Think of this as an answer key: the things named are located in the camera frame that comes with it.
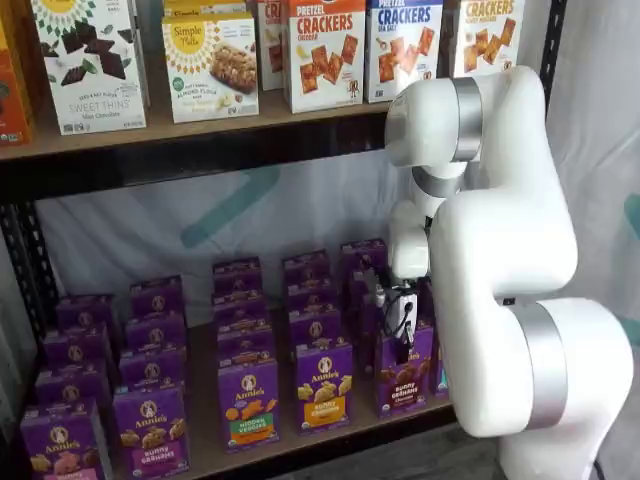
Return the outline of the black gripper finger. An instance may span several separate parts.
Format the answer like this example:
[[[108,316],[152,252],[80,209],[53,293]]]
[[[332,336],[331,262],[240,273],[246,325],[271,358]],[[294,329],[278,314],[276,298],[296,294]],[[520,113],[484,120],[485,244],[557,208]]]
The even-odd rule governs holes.
[[[403,328],[394,334],[395,355],[397,363],[407,363],[413,348],[415,333],[413,328]]]
[[[361,259],[362,281],[366,285],[363,304],[382,308],[386,301],[387,271],[382,265],[376,265],[367,258]]]

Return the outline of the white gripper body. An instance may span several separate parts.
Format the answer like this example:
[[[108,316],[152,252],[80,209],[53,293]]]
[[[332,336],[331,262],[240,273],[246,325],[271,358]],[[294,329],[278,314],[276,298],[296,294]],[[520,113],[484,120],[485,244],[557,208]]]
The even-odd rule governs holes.
[[[384,311],[384,331],[390,336],[403,328],[416,329],[418,296],[415,292],[392,292]]]

